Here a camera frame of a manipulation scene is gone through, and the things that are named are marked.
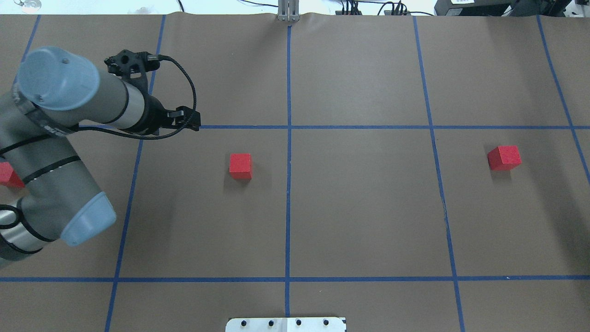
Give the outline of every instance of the metal bracket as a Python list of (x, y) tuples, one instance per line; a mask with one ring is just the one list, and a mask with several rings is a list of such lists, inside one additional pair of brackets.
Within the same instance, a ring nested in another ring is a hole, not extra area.
[(225, 332), (346, 332), (346, 318), (234, 318)]
[(277, 18), (284, 22), (299, 21), (299, 0), (278, 0)]

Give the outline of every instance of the wooden block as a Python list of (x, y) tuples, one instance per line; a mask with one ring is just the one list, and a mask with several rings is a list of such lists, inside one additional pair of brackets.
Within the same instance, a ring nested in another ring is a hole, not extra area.
[(522, 164), (516, 145), (503, 145), (495, 148), (487, 154), (487, 160), (492, 171), (509, 171)]
[(24, 188), (25, 184), (18, 177), (10, 163), (0, 162), (0, 185), (11, 188)]
[(252, 178), (252, 158), (250, 154), (230, 155), (230, 175), (236, 180)]

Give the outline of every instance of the black strap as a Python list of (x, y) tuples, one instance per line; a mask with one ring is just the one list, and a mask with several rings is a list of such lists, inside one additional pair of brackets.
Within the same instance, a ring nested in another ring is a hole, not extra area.
[(77, 155), (73, 155), (72, 157), (68, 157), (68, 158), (62, 159), (60, 161), (56, 161), (53, 164), (47, 165), (47, 166), (43, 167), (42, 169), (37, 170), (37, 171), (33, 172), (32, 174), (29, 174), (28, 176), (24, 177), (22, 179), (22, 182), (24, 184), (27, 184), (27, 183), (31, 182), (32, 180), (42, 176), (45, 173), (49, 173), (56, 168), (60, 168), (64, 165), (67, 165), (71, 162), (78, 161), (78, 160), (81, 160), (80, 157)]
[(11, 229), (14, 226), (18, 225), (18, 223), (21, 222), (22, 219), (24, 219), (24, 215), (21, 209), (18, 209), (12, 205), (0, 204), (0, 211), (12, 211), (16, 216), (16, 220), (14, 220), (14, 222), (5, 225), (0, 224), (0, 229)]
[(26, 251), (8, 242), (2, 234), (0, 234), (0, 258), (7, 261), (21, 261), (34, 253), (38, 253), (41, 249), (35, 251)]
[(48, 138), (52, 138), (52, 137), (53, 136), (51, 136), (51, 135), (45, 134), (45, 135), (31, 137), (31, 138), (25, 139), (24, 141), (20, 141), (18, 143), (14, 143), (14, 144), (6, 147), (6, 148), (0, 149), (0, 157), (4, 158), (4, 154), (6, 152), (12, 151), (12, 150), (14, 150), (16, 148), (20, 148), (23, 145), (27, 145), (27, 144), (30, 144), (30, 143), (35, 143), (35, 142), (42, 141), (44, 139), (48, 139)]
[[(18, 208), (19, 210), (21, 210), (21, 211), (22, 211), (22, 208), (21, 208), (21, 203), (22, 203), (22, 198), (21, 198), (21, 199), (19, 199), (19, 200), (18, 200), (18, 202), (17, 202), (17, 208)], [(41, 234), (37, 233), (37, 231), (36, 231), (36, 230), (34, 230), (34, 229), (33, 229), (33, 227), (31, 227), (31, 225), (30, 225), (30, 224), (29, 224), (29, 222), (27, 221), (27, 218), (25, 218), (24, 216), (23, 216), (23, 218), (22, 218), (22, 220), (21, 220), (21, 223), (22, 223), (22, 225), (23, 225), (23, 226), (25, 226), (25, 229), (26, 229), (26, 230), (27, 230), (27, 231), (28, 231), (28, 232), (29, 232), (31, 235), (33, 235), (34, 237), (36, 237), (37, 239), (39, 239), (39, 240), (41, 240), (41, 241), (45, 241), (45, 242), (53, 242), (53, 241), (57, 240), (57, 239), (53, 239), (53, 240), (52, 240), (52, 239), (48, 239), (48, 238), (46, 238), (45, 236), (43, 236), (43, 235), (41, 235)]]

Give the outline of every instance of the black cable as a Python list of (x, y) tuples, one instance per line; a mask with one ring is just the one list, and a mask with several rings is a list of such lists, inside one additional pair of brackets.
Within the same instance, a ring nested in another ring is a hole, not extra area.
[(415, 12), (415, 11), (403, 12), (400, 15), (405, 15), (405, 14), (426, 14), (426, 15), (430, 15), (430, 16), (436, 16), (436, 15), (430, 14), (429, 12)]
[(4, 158), (4, 154), (6, 152), (12, 151), (16, 148), (20, 148), (23, 145), (27, 145), (30, 143), (34, 143), (34, 142), (38, 142), (38, 141), (42, 141), (44, 139), (48, 139), (48, 138), (52, 138), (53, 136), (45, 134), (45, 135), (40, 135), (40, 136), (35, 136), (35, 137), (31, 137), (28, 139), (25, 139), (24, 141), (20, 141), (18, 143), (14, 143), (6, 148), (0, 149), (0, 157)]
[(379, 14), (381, 14), (381, 11), (383, 10), (383, 8), (384, 8), (386, 5), (391, 5), (391, 11), (394, 11), (394, 6), (395, 6), (395, 3), (391, 2), (391, 1), (388, 1), (388, 2), (383, 2), (383, 5), (381, 6), (381, 8), (379, 8), (379, 11), (377, 12), (377, 16), (379, 16)]
[(104, 132), (106, 134), (111, 134), (111, 135), (115, 135), (115, 136), (120, 136), (120, 137), (125, 137), (125, 138), (132, 138), (132, 139), (143, 139), (145, 141), (155, 141), (158, 139), (165, 139), (168, 137), (172, 137), (176, 134), (178, 134), (181, 130), (185, 129), (188, 124), (191, 122), (191, 120), (193, 119), (193, 117), (196, 114), (196, 90), (195, 90), (195, 85), (193, 84), (191, 78), (188, 76), (188, 74), (186, 73), (186, 70), (184, 70), (184, 68), (182, 68), (182, 66), (173, 58), (169, 57), (169, 56), (162, 56), (162, 55), (158, 55), (158, 60), (160, 61), (170, 61), (171, 63), (175, 64), (176, 67), (178, 67), (178, 69), (182, 72), (182, 74), (186, 77), (188, 83), (191, 85), (191, 90), (192, 90), (192, 114), (191, 116), (189, 116), (189, 118), (187, 120), (184, 121), (184, 123), (182, 124), (182, 126), (180, 128), (178, 128), (177, 130), (166, 134), (166, 135), (161, 135), (161, 136), (140, 136), (140, 135), (132, 135), (132, 134), (125, 134), (122, 132), (116, 132), (116, 131), (112, 131), (109, 129), (105, 129), (105, 128), (101, 128), (101, 127), (80, 127), (77, 128), (76, 131), (100, 131), (100, 132)]
[(270, 5), (270, 4), (259, 4), (258, 2), (252, 2), (252, 1), (248, 1), (248, 0), (238, 0), (241, 2), (248, 2), (249, 4), (253, 4), (253, 5), (258, 5), (258, 6), (269, 6), (269, 7), (275, 7), (278, 8), (277, 5)]
[(14, 212), (15, 215), (15, 220), (12, 223), (5, 225), (0, 224), (0, 229), (11, 229), (14, 226), (18, 225), (18, 223), (21, 222), (22, 218), (24, 218), (22, 211), (12, 205), (0, 204), (0, 211), (11, 211)]
[(364, 0), (358, 0), (357, 2), (363, 2), (364, 4), (384, 4), (386, 2), (378, 2), (378, 1), (364, 1)]

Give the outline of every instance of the light blue joint cap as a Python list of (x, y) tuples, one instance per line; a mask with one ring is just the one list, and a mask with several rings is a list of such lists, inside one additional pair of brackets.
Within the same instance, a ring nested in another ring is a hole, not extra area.
[(94, 196), (61, 232), (69, 246), (77, 246), (109, 228), (117, 219), (113, 206), (104, 192)]
[(90, 60), (54, 46), (29, 52), (17, 80), (28, 100), (50, 110), (79, 108), (100, 85), (99, 70)]

